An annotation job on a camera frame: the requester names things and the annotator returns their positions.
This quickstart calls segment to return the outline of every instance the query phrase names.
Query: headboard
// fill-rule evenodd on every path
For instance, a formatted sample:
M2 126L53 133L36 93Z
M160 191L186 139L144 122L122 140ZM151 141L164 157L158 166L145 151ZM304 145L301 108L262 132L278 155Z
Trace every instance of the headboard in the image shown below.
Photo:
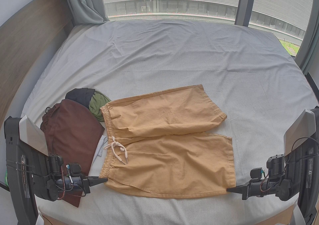
M66 0L33 0L0 27L0 125L28 70L71 20Z

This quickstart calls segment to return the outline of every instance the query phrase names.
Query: mattress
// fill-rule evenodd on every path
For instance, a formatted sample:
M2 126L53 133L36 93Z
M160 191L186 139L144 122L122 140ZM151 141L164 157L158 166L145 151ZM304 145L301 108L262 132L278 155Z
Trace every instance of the mattress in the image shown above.
M203 84L227 119L215 133L233 138L236 184L284 152L283 135L318 102L301 70L270 32L183 20L112 21L73 29L38 80L22 115L38 126L45 108L73 88L111 100ZM99 175L105 151L90 174ZM291 206L274 195L230 193L200 199L124 195L91 188L79 208L36 198L39 210L67 224L255 224Z

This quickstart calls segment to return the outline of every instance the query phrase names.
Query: grass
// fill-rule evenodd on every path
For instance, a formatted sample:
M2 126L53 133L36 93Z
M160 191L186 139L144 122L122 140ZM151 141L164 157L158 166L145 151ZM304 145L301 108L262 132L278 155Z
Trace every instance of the grass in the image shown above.
M279 41L281 42L282 46L285 47L286 51L287 51L290 55L295 56L296 53L299 51L299 48L300 48L299 46L297 46L297 45L295 45L295 44L293 44L293 43L284 41L284 40L279 40Z

